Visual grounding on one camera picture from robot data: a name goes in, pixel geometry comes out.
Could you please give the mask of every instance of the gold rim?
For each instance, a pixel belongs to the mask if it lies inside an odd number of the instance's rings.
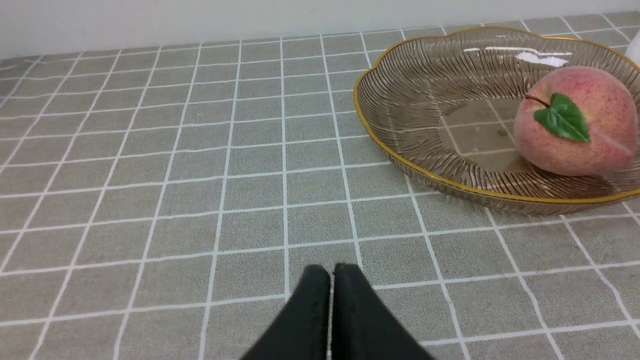
[[[449,38],[449,37],[453,37],[454,35],[458,35],[458,34],[462,34],[462,33],[466,33],[468,31],[475,31],[475,30],[479,30],[479,29],[503,29],[503,30],[508,30],[508,31],[515,31],[518,33],[523,33],[523,34],[528,34],[537,38],[541,38],[541,39],[549,39],[549,40],[570,40],[570,41],[576,41],[576,42],[582,42],[582,43],[586,43],[586,44],[591,44],[593,46],[597,46],[601,49],[604,49],[606,51],[610,51],[618,56],[620,56],[621,58],[623,58],[625,61],[627,61],[629,64],[631,64],[631,66],[633,66],[638,72],[640,72],[640,67],[638,65],[636,65],[633,61],[631,61],[631,59],[627,58],[624,54],[618,52],[615,49],[611,49],[610,47],[604,46],[602,44],[598,44],[596,42],[592,42],[589,40],[584,40],[584,39],[578,39],[578,38],[569,38],[569,37],[543,37],[540,36],[538,34],[535,33],[531,33],[529,31],[524,31],[524,30],[520,30],[520,29],[513,29],[513,28],[507,28],[505,26],[479,26],[479,27],[475,27],[475,28],[468,28],[468,29],[463,29],[460,31],[456,31],[454,33],[448,34],[448,35],[440,35],[440,36],[427,36],[427,37],[415,37],[415,38],[410,38],[407,40],[404,40],[390,48],[388,48],[384,53],[382,53],[382,55],[380,55],[380,57],[378,58],[378,60],[376,60],[375,65],[373,65],[371,67],[371,69],[367,70],[364,72],[364,74],[362,74],[359,78],[358,81],[356,81],[355,87],[353,89],[353,102],[356,108],[356,112],[358,113],[358,117],[360,118],[360,121],[362,122],[362,124],[364,125],[365,130],[367,131],[367,134],[369,134],[369,136],[373,139],[374,142],[376,142],[376,144],[382,149],[384,150],[387,154],[393,156],[396,160],[400,161],[402,164],[416,170],[417,172],[427,176],[428,178],[438,181],[440,183],[446,184],[448,186],[466,191],[466,192],[470,192],[470,193],[476,193],[479,195],[484,195],[484,196],[489,196],[489,197],[494,197],[494,198],[498,198],[498,199],[508,199],[508,200],[518,200],[518,201],[526,201],[526,202],[539,202],[539,203],[547,203],[547,204],[599,204],[599,203],[604,203],[604,202],[613,202],[613,201],[619,201],[619,200],[623,200],[629,197],[634,197],[637,195],[640,195],[640,189],[636,189],[630,192],[623,192],[623,193],[619,193],[616,195],[610,195],[610,196],[605,196],[605,197],[595,197],[595,198],[591,198],[591,199],[544,199],[544,198],[539,198],[539,197],[528,197],[528,196],[520,196],[520,195],[510,195],[510,194],[505,194],[505,193],[498,193],[498,192],[491,192],[488,190],[482,190],[482,189],[477,189],[477,188],[472,188],[470,186],[466,186],[460,183],[457,183],[455,181],[451,181],[449,179],[446,179],[442,176],[439,176],[437,174],[434,174],[424,168],[421,168],[419,166],[417,166],[416,164],[412,163],[411,161],[405,159],[404,157],[402,157],[400,154],[396,153],[395,151],[393,151],[389,146],[387,146],[386,144],[384,144],[377,136],[376,134],[373,132],[373,130],[371,129],[371,127],[369,126],[368,121],[366,121],[364,114],[362,112],[362,109],[360,108],[360,102],[358,100],[358,88],[360,87],[360,82],[364,79],[364,77],[366,77],[370,72],[375,71],[378,66],[380,65],[380,62],[382,61],[382,59],[384,59],[384,57],[387,56],[388,53],[390,53],[391,51],[393,51],[396,47],[399,47],[403,44],[406,44],[408,42],[412,42],[412,41],[416,41],[416,40],[425,40],[425,39],[436,39],[436,38]]]

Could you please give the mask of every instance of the white object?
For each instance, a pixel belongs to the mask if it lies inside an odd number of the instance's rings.
[[[636,33],[636,36],[631,39],[631,44],[627,47],[625,52],[627,58],[640,66],[640,31]]]

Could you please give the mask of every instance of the artificial peach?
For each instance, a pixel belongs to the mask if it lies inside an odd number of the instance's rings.
[[[525,159],[564,176],[604,176],[625,168],[634,159],[637,134],[636,104],[625,85],[583,66],[542,77],[520,103],[514,128]]]

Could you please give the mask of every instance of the plate rim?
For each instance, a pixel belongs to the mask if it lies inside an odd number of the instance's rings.
[[[378,138],[378,136],[376,136],[376,134],[373,132],[373,130],[371,129],[371,126],[369,125],[368,121],[366,120],[364,113],[362,111],[362,108],[360,107],[360,101],[358,100],[358,89],[360,88],[360,83],[362,82],[362,80],[369,75],[370,73],[374,72],[375,70],[378,69],[378,67],[380,66],[380,63],[382,62],[382,60],[391,52],[393,51],[395,48],[402,46],[408,42],[413,42],[416,40],[428,40],[428,39],[442,39],[442,38],[450,38],[453,37],[455,35],[459,35],[462,33],[466,33],[469,31],[477,31],[477,30],[483,30],[483,29],[499,29],[499,30],[507,30],[507,31],[514,31],[517,33],[523,33],[526,35],[530,35],[536,38],[540,38],[543,40],[567,40],[567,41],[576,41],[576,42],[581,42],[581,43],[585,43],[585,44],[589,44],[589,45],[593,45],[596,47],[599,47],[603,50],[606,51],[610,51],[612,53],[614,53],[615,55],[623,58],[627,63],[629,63],[631,66],[633,66],[634,68],[636,68],[636,70],[638,72],[640,72],[640,65],[635,64],[633,61],[631,61],[631,59],[629,59],[628,57],[626,57],[623,53],[612,49],[610,47],[607,47],[605,45],[599,44],[597,42],[593,42],[590,40],[585,40],[585,39],[578,39],[578,38],[571,38],[571,37],[555,37],[555,36],[549,36],[549,37],[544,37],[541,35],[538,35],[536,33],[532,33],[530,31],[526,31],[526,30],[521,30],[521,29],[515,29],[515,28],[509,28],[506,26],[476,26],[473,28],[466,28],[466,29],[462,29],[459,31],[455,31],[452,32],[451,34],[447,34],[447,35],[429,35],[429,36],[423,36],[423,37],[413,37],[413,38],[409,38],[406,40],[403,40],[399,43],[397,43],[396,45],[393,45],[392,47],[389,47],[387,50],[385,50],[376,60],[376,63],[367,71],[365,71],[362,75],[360,75],[360,77],[358,77],[358,80],[355,83],[354,89],[353,89],[353,103],[355,105],[355,110],[356,113],[358,114],[358,118],[360,119],[361,123],[364,125],[365,130],[367,131],[367,134],[369,135],[369,137],[371,137],[374,142],[384,151],[386,152],[388,155],[392,156],[394,159],[396,159],[397,161],[400,161],[403,165],[412,168],[413,170],[419,172],[420,174],[430,178],[431,180],[434,181],[438,181],[439,183],[442,183],[444,185],[447,186],[451,186],[453,188],[457,188],[459,190],[463,190],[465,192],[469,192],[469,193],[474,193],[474,194],[478,194],[478,195],[482,195],[485,197],[493,197],[493,198],[498,198],[498,199],[504,199],[504,200],[516,200],[516,201],[524,201],[524,202],[536,202],[536,203],[545,203],[545,204],[566,204],[566,205],[576,205],[576,204],[580,204],[580,205],[586,205],[586,204],[603,204],[603,203],[608,203],[608,202],[616,202],[616,201],[622,201],[631,197],[635,197],[640,195],[640,188],[635,189],[635,190],[631,190],[628,192],[623,192],[623,193],[619,193],[616,195],[609,195],[609,196],[605,196],[605,197],[594,197],[594,198],[590,198],[590,199],[547,199],[547,198],[542,198],[542,197],[528,197],[528,196],[521,196],[521,195],[511,195],[511,194],[506,194],[506,193],[499,193],[499,192],[492,192],[489,190],[482,190],[482,189],[478,189],[478,188],[474,188],[471,186],[467,186],[464,184],[460,184],[457,183],[455,181],[451,181],[445,177],[442,177],[436,173],[430,172],[428,170],[426,170],[425,168],[422,168],[418,165],[416,165],[414,162],[409,161],[408,159],[406,159],[405,157],[401,156],[400,154],[396,153],[395,151],[393,151],[389,146],[387,146],[385,143],[382,142],[382,140],[380,140],[380,138]]]

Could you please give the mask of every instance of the white wall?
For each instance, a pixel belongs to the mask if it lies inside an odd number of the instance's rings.
[[[0,58],[638,7],[639,0],[0,0]]]

